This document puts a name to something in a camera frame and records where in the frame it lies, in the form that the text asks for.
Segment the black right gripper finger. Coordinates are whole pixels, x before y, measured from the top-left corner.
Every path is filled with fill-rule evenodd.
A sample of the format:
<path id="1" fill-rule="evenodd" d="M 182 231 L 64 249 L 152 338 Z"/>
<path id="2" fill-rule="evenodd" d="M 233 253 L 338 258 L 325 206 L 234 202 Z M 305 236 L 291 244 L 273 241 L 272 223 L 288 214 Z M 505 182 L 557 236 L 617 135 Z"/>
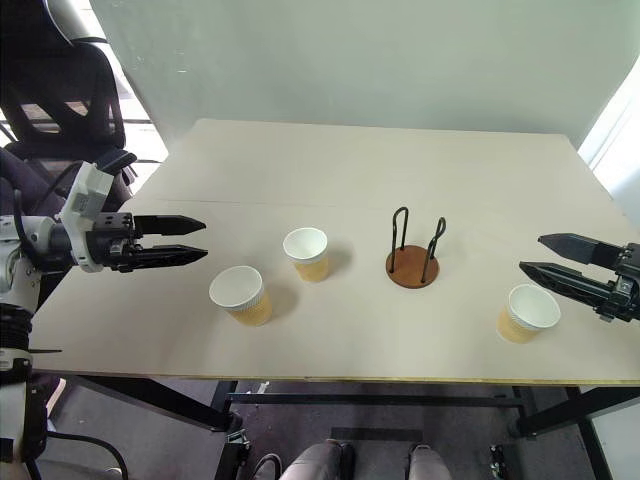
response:
<path id="1" fill-rule="evenodd" d="M 555 263 L 521 261 L 519 268 L 537 285 L 594 309 L 610 299 L 611 288 Z"/>
<path id="2" fill-rule="evenodd" d="M 538 242 L 557 255 L 585 265 L 614 266 L 623 249 L 574 233 L 546 234 Z"/>

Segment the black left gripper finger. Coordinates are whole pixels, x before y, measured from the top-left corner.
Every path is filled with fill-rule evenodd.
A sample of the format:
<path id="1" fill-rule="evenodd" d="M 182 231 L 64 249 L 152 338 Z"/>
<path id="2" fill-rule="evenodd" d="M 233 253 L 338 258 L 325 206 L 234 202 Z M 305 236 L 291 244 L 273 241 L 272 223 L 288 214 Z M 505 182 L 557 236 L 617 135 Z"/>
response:
<path id="1" fill-rule="evenodd" d="M 137 215 L 133 220 L 139 236 L 182 236 L 206 228 L 205 223 L 183 215 Z"/>
<path id="2" fill-rule="evenodd" d="M 153 269 L 184 266 L 208 255 L 207 250 L 184 245 L 164 245 L 136 250 L 130 259 L 130 269 Z"/>

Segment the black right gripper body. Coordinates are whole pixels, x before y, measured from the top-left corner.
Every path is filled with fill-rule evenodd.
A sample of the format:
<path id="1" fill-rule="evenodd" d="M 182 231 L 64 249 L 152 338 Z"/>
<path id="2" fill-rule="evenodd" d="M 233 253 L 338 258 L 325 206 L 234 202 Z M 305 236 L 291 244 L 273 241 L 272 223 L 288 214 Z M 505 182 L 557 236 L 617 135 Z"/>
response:
<path id="1" fill-rule="evenodd" d="M 609 283 L 610 293 L 597 308 L 603 320 L 614 318 L 630 322 L 639 319 L 639 244 L 623 247 L 608 245 L 602 266 L 613 271 L 617 279 Z"/>

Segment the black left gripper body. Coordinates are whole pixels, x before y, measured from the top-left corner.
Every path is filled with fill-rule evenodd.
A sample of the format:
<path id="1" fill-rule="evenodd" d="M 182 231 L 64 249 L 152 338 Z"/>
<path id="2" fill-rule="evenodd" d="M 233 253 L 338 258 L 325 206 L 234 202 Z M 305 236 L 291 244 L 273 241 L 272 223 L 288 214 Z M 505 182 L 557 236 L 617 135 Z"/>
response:
<path id="1" fill-rule="evenodd" d="M 134 270 L 138 251 L 134 216 L 131 213 L 100 213 L 86 234 L 91 259 L 99 266 L 129 273 Z"/>

